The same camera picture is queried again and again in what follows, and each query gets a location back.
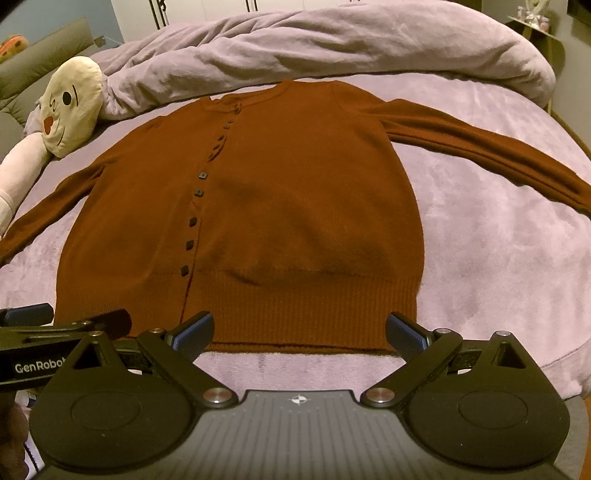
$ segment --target metal screw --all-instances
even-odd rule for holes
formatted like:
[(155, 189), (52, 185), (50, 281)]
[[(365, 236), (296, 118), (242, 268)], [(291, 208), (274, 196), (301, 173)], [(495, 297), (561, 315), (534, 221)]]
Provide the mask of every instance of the metal screw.
[(372, 402), (386, 403), (394, 399), (395, 393), (389, 388), (376, 387), (370, 388), (367, 392), (365, 392), (365, 396)]
[(232, 398), (232, 392), (222, 387), (210, 388), (203, 393), (203, 398), (210, 403), (224, 403)]

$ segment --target cabinet door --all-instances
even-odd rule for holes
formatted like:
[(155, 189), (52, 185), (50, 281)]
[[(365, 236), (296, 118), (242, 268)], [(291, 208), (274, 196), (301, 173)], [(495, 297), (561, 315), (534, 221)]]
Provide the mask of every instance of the cabinet door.
[(368, 4), (368, 5), (392, 5), (397, 3), (397, 0), (353, 0), (354, 2), (357, 1), (358, 3)]
[(257, 12), (298, 11), (304, 9), (304, 0), (251, 0)]
[(169, 23), (221, 20), (248, 12), (246, 0), (166, 0)]
[(111, 0), (124, 41), (140, 40), (158, 30), (148, 0)]
[(349, 3), (350, 0), (304, 0), (304, 8), (306, 10), (315, 10), (317, 8), (338, 7)]

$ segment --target logo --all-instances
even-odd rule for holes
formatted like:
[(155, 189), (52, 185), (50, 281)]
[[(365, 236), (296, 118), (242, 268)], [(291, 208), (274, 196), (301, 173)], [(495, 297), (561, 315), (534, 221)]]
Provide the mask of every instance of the logo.
[(58, 359), (43, 358), (39, 360), (26, 359), (12, 364), (16, 378), (42, 377), (54, 374), (66, 361), (65, 357)]
[(303, 395), (297, 394), (295, 397), (291, 397), (290, 400), (295, 403), (296, 405), (303, 405), (304, 403), (306, 403), (309, 398), (306, 398)]

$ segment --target orange plush toy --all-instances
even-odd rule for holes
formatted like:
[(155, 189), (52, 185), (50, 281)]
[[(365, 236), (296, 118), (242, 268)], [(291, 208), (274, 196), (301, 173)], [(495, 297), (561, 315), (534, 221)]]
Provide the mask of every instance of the orange plush toy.
[(29, 42), (22, 35), (12, 35), (8, 37), (0, 46), (0, 63), (14, 57), (29, 46)]

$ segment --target white plush arm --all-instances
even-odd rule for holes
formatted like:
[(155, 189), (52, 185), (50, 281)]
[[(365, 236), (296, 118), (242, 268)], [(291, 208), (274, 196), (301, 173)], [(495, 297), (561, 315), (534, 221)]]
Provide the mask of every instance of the white plush arm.
[(41, 133), (36, 132), (23, 138), (4, 157), (0, 164), (0, 238), (52, 156)]

